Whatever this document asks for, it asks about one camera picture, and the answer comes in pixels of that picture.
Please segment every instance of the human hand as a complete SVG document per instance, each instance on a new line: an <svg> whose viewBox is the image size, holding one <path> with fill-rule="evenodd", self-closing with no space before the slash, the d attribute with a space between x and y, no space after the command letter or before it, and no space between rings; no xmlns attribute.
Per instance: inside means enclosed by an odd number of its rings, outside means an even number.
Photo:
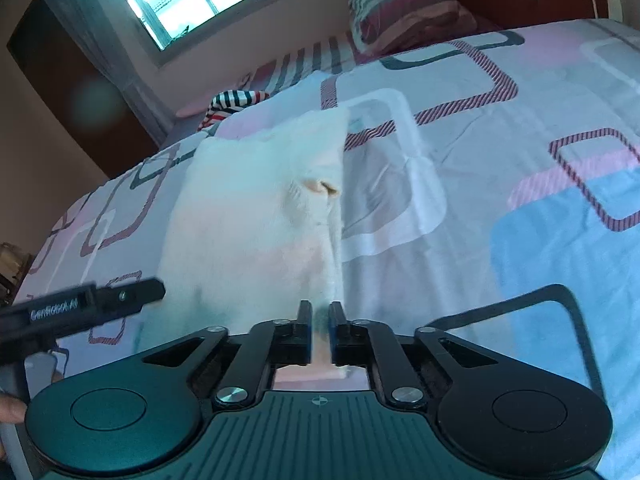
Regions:
<svg viewBox="0 0 640 480"><path fill-rule="evenodd" d="M52 383L62 380L62 374L59 371L53 372L51 378ZM0 423L22 424L24 422L24 414L27 411L27 405L20 399L0 394ZM6 460L6 451L0 442L0 460Z"/></svg>

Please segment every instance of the patterned bed sheet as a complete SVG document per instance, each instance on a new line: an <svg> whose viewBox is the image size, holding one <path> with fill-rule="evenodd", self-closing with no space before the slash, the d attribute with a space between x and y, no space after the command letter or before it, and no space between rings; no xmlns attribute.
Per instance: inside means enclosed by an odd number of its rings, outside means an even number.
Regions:
<svg viewBox="0 0 640 480"><path fill-rule="evenodd" d="M291 74L280 70L274 89L283 73L285 81ZM223 121L216 135L248 136L335 106L351 109L342 202L348 317L397 333L438 320L592 388L614 418L598 471L640 475L640 33L609 20L551 23L344 73L314 71ZM206 135L73 204L18 300L153 276ZM501 303L550 285L539 303ZM66 375L135 352L149 315L60 340Z"/></svg>

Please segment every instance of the folded towel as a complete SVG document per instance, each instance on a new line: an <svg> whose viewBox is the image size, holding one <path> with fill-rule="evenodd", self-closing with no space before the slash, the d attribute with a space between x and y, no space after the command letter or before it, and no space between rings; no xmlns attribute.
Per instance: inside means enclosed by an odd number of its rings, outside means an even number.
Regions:
<svg viewBox="0 0 640 480"><path fill-rule="evenodd" d="M326 329L342 300L342 154L349 111L311 111L241 140L210 137L193 158L162 248L166 295L143 310L136 351L210 325L245 333L295 318L301 300ZM312 359L330 362L327 333ZM337 369L317 365L315 377Z"/></svg>

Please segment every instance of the striped cloth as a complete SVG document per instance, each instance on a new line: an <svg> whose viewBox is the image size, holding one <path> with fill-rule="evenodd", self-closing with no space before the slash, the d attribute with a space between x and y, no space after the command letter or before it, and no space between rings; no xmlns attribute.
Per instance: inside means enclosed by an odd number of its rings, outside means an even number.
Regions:
<svg viewBox="0 0 640 480"><path fill-rule="evenodd" d="M273 96L299 83L315 70L340 74L373 59L360 54L351 33L345 32L265 63L245 75L238 88L262 90Z"/></svg>
<svg viewBox="0 0 640 480"><path fill-rule="evenodd" d="M229 115L235 114L248 106L258 104L269 97L267 92L227 90L215 95L211 100L207 114L198 126L197 131L213 126L215 123L223 121Z"/></svg>

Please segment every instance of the black device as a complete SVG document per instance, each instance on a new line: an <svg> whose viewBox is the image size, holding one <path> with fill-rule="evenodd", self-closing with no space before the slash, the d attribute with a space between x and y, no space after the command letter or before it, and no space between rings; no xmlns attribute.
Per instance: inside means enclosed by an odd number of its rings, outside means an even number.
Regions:
<svg viewBox="0 0 640 480"><path fill-rule="evenodd" d="M0 386L28 401L27 355L163 295L146 280L11 307L0 314ZM15 477L599 478L612 419L590 389L433 327L402 336L348 321L340 303L329 323L334 364L366 368L370 390L271 390L278 368L310 361L302 301L295 320L243 335L209 327L48 386L15 427L19 449L5 443Z"/></svg>

